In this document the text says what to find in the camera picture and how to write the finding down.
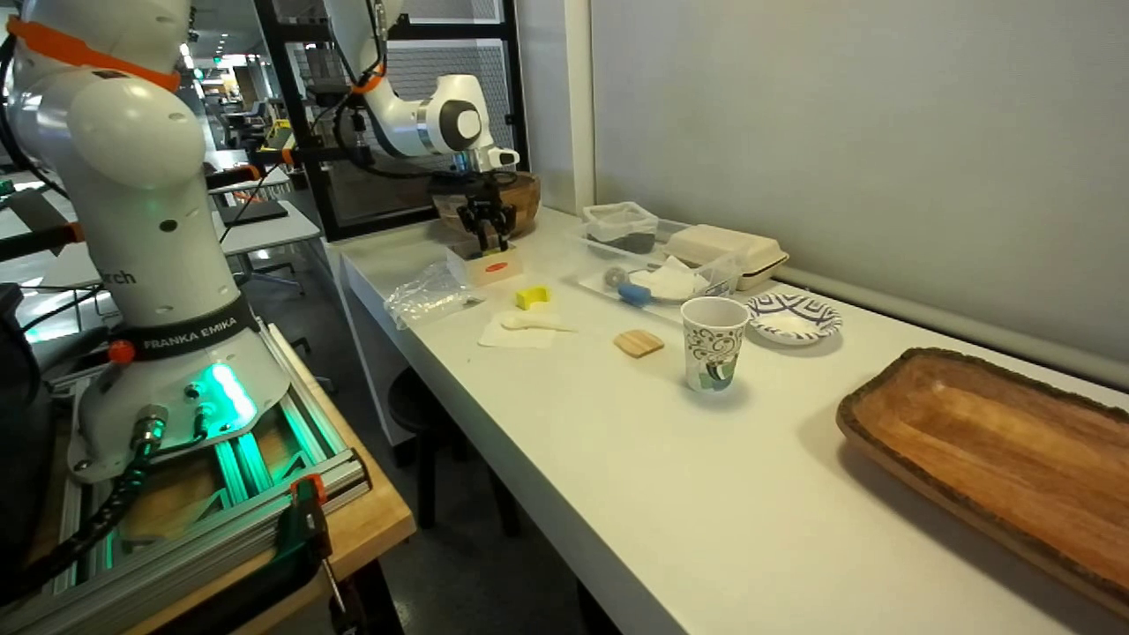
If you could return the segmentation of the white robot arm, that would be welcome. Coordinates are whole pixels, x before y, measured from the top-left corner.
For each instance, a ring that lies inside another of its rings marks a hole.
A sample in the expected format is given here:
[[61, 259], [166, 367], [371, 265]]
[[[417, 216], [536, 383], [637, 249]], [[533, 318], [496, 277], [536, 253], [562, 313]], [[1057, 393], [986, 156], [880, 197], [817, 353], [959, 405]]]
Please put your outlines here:
[[219, 249], [206, 132], [179, 98], [191, 0], [28, 0], [13, 39], [13, 139], [70, 197], [122, 310], [83, 384], [70, 474], [118, 481], [252, 431], [291, 374]]

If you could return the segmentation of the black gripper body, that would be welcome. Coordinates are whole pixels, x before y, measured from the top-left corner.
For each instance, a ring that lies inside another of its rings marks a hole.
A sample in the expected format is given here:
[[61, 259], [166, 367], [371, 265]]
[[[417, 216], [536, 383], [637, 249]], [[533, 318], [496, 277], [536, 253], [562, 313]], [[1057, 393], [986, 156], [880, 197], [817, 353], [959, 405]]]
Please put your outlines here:
[[476, 225], [517, 230], [517, 213], [502, 200], [502, 179], [496, 174], [485, 176], [446, 176], [432, 184], [432, 200], [446, 224], [472, 233]]

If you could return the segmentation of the aluminium robot base mount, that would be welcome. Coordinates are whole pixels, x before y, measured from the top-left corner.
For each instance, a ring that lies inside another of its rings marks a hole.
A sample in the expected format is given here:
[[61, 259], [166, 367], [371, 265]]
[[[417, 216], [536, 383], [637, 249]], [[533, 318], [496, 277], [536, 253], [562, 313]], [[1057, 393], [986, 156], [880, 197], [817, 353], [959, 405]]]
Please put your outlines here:
[[0, 635], [129, 635], [236, 618], [256, 622], [271, 592], [291, 597], [276, 564], [278, 515], [300, 478], [329, 486], [324, 520], [371, 492], [322, 384], [268, 333], [291, 393], [256, 431], [162, 459], [135, 507], [39, 597], [0, 618]]

